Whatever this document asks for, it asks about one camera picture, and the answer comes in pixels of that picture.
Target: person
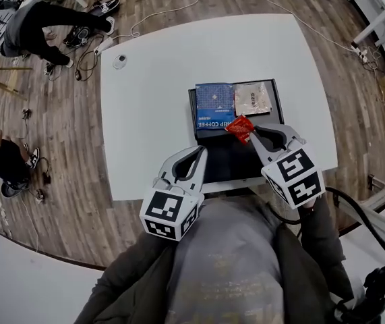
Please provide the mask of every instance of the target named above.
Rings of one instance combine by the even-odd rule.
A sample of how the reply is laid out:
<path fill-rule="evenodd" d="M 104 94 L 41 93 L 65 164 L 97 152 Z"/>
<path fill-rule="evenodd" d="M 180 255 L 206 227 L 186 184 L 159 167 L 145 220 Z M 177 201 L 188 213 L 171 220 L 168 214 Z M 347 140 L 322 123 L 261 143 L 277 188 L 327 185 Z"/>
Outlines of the person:
<path fill-rule="evenodd" d="M 257 196 L 204 201 L 177 243 L 143 233 L 105 270 L 75 324 L 333 323 L 353 299 L 324 196 L 299 208 L 301 244 Z"/>
<path fill-rule="evenodd" d="M 0 130 L 0 178 L 11 184 L 21 184 L 30 179 L 29 169 L 39 161 L 39 148 L 28 154 L 28 145 L 18 138 L 3 138 Z"/>
<path fill-rule="evenodd" d="M 25 53 L 39 55 L 53 65 L 72 67 L 73 60 L 62 54 L 56 46 L 50 47 L 42 28 L 56 25 L 87 26 L 111 35 L 114 32 L 114 18 L 94 16 L 61 6 L 49 5 L 43 1 L 20 8 L 8 21 L 1 54 L 17 57 Z"/>

